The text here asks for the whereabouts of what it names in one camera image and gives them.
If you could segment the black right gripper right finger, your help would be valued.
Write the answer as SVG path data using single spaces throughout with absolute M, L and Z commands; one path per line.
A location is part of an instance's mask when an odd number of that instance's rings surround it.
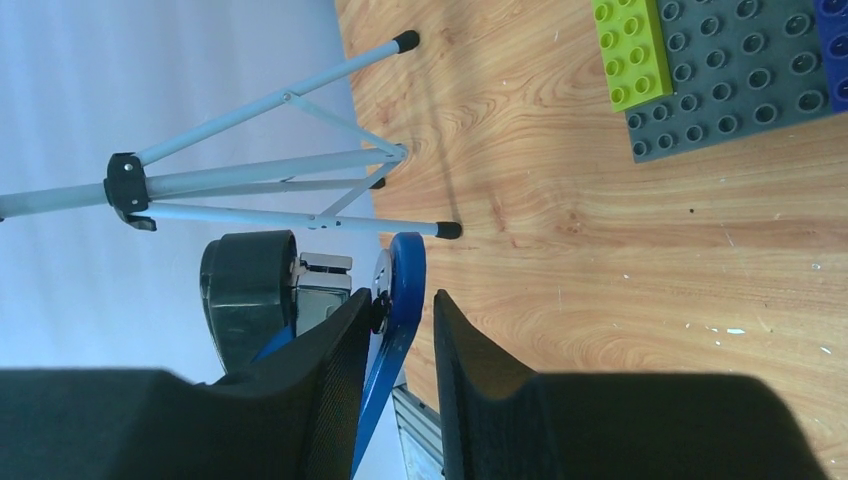
M 760 380 L 539 373 L 446 291 L 434 344 L 449 479 L 822 479 L 793 414 Z

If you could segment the blue black stapler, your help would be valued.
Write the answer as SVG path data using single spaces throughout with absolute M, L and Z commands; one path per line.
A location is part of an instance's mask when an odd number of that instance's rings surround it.
M 371 443 L 418 330 L 427 259 L 417 233 L 394 236 L 372 282 L 354 288 L 345 256 L 301 252 L 288 230 L 210 242 L 199 283 L 235 401 L 211 431 L 227 479 L 349 479 Z

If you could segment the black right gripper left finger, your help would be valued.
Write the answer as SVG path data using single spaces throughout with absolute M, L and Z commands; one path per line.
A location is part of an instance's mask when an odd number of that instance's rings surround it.
M 215 383 L 166 370 L 1 374 L 5 479 L 347 479 L 371 293 Z

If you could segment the grey building baseplate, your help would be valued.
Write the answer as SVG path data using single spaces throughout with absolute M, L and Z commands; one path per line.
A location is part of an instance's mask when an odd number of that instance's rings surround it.
M 830 116 L 811 1 L 661 1 L 673 92 L 625 113 L 644 163 Z

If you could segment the blue building brick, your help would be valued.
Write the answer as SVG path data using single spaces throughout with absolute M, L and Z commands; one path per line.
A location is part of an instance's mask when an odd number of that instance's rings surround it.
M 814 0 L 831 108 L 847 111 L 847 0 Z

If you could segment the green building brick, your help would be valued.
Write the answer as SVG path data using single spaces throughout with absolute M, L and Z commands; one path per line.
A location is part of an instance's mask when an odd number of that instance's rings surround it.
M 623 112 L 673 93 L 654 0 L 592 0 L 611 108 Z

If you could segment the light blue music stand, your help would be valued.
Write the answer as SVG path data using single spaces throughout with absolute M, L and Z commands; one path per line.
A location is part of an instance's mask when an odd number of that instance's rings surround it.
M 48 212 L 110 206 L 127 225 L 154 231 L 159 218 L 231 222 L 267 226 L 298 226 L 313 230 L 373 230 L 413 232 L 456 240 L 463 234 L 458 221 L 434 223 L 345 217 L 343 210 L 379 184 L 409 155 L 401 143 L 392 143 L 306 100 L 306 95 L 381 60 L 414 50 L 420 35 L 406 30 L 391 41 L 368 50 L 328 70 L 268 94 L 240 108 L 208 120 L 180 135 L 139 152 L 111 156 L 104 180 L 33 192 L 5 194 L 1 217 L 30 216 Z M 203 140 L 221 134 L 275 108 L 293 105 L 301 111 L 337 126 L 367 143 L 356 150 L 272 160 L 150 176 L 147 166 Z M 338 200 L 320 213 L 274 212 L 186 204 L 188 198 L 255 195 L 288 191 L 344 190 Z

